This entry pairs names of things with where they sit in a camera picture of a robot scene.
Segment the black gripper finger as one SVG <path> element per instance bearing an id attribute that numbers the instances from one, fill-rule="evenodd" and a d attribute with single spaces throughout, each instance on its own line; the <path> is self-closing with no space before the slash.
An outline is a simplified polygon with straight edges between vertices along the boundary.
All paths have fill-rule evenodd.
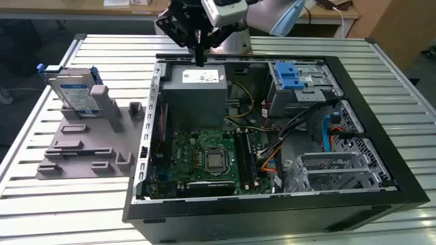
<path id="1" fill-rule="evenodd" d="M 196 31 L 184 28 L 168 12 L 163 12 L 155 22 L 162 31 L 180 47 L 187 47 L 195 56 L 196 66 L 202 66 L 202 45 L 198 40 Z"/>
<path id="2" fill-rule="evenodd" d="M 207 25 L 206 28 L 202 28 L 200 31 L 200 66 L 204 66 L 204 56 L 206 51 L 211 48 L 216 48 L 224 42 L 224 40 L 231 36 L 231 34 L 238 30 L 239 24 L 234 23 L 222 28 L 218 28 L 214 31 L 214 26 L 211 24 Z"/>

